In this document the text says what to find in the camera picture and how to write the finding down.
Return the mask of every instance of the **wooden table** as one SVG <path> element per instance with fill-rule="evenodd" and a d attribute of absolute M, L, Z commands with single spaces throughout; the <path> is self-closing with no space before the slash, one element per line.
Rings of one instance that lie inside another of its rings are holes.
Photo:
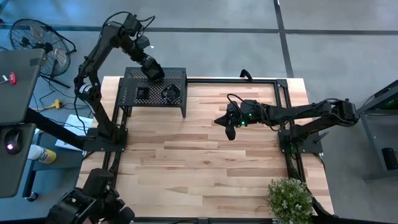
<path fill-rule="evenodd" d="M 119 78 L 103 80 L 101 102 L 109 117 Z M 308 104 L 303 80 L 291 78 L 288 84 L 292 106 Z M 277 134 L 254 124 L 236 128 L 235 141 L 229 141 L 224 127 L 213 122 L 225 114 L 227 93 L 276 104 L 269 84 L 205 83 L 188 84 L 185 119 L 179 108 L 133 108 L 116 189 L 138 217 L 274 217 L 266 203 L 267 186 L 287 177 Z M 103 157 L 96 152 L 83 162 L 79 186 L 90 170 L 102 166 Z M 321 162 L 311 154 L 302 159 L 310 190 L 333 213 Z"/>

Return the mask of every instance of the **concrete floor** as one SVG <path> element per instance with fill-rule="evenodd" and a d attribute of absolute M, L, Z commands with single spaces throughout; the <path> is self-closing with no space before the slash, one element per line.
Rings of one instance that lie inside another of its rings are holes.
<path fill-rule="evenodd" d="M 156 15 L 151 27 L 277 29 L 273 0 L 100 0 L 9 1 L 0 17 L 6 22 L 33 18 L 58 26 L 100 26 L 112 13 L 127 10 L 143 19 Z M 280 0 L 286 29 L 398 30 L 394 0 Z M 9 47 L 8 30 L 0 30 L 0 45 Z M 94 47 L 98 32 L 60 32 L 78 52 L 58 79 L 72 85 L 83 56 Z M 287 77 L 279 34 L 222 32 L 147 32 L 153 49 L 146 49 L 163 67 L 186 67 L 189 76 L 236 77 L 242 68 L 254 77 Z M 369 95 L 397 79 L 398 35 L 287 35 L 294 77 L 304 78 L 310 101 L 349 98 L 359 108 Z M 123 75 L 136 66 L 114 50 L 99 71 Z M 39 80 L 36 98 L 48 93 Z M 65 91 L 73 96 L 71 90 Z M 54 93 L 47 105 L 59 98 Z M 65 121 L 71 110 L 45 111 Z M 80 112 L 86 116 L 88 110 Z M 326 176 L 336 215 L 345 218 L 398 222 L 398 178 L 363 181 L 378 170 L 361 123 L 334 127 L 323 139 Z"/>

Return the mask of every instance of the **black perforated shelf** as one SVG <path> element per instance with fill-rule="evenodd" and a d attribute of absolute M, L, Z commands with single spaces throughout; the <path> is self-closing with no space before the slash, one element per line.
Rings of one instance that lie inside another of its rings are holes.
<path fill-rule="evenodd" d="M 179 107 L 183 117 L 187 110 L 187 73 L 185 68 L 163 68 L 163 80 L 151 82 L 143 74 L 141 68 L 126 67 L 122 86 L 119 92 L 119 106 L 151 106 L 151 107 Z M 174 84 L 180 89 L 180 97 L 172 103 L 162 99 L 163 89 Z M 137 99 L 139 87 L 149 88 L 148 99 Z"/>

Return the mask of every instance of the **fan stand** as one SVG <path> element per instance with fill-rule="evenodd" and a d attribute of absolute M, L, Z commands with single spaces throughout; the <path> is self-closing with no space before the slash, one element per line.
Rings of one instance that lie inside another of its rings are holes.
<path fill-rule="evenodd" d="M 39 76 L 44 78 L 44 79 L 46 79 L 46 80 L 48 80 L 48 81 L 50 81 L 50 82 L 54 82 L 54 83 L 56 83 L 58 85 L 64 86 L 65 88 L 70 88 L 70 86 L 68 86 L 67 84 L 64 84 L 63 82 L 60 82 L 60 81 L 54 79 L 54 75 L 53 74 L 54 74 L 55 66 L 57 65 L 57 63 L 58 63 L 58 61 L 55 60 L 54 66 L 52 67 L 52 71 L 51 71 L 50 77 L 42 75 L 42 74 L 39 74 Z"/>

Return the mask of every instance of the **green plant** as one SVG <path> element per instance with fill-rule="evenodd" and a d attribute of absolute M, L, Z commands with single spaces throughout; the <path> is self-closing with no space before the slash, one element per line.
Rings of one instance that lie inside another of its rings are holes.
<path fill-rule="evenodd" d="M 311 223 L 312 196 L 307 185 L 297 179 L 271 180 L 268 204 L 280 223 Z"/>

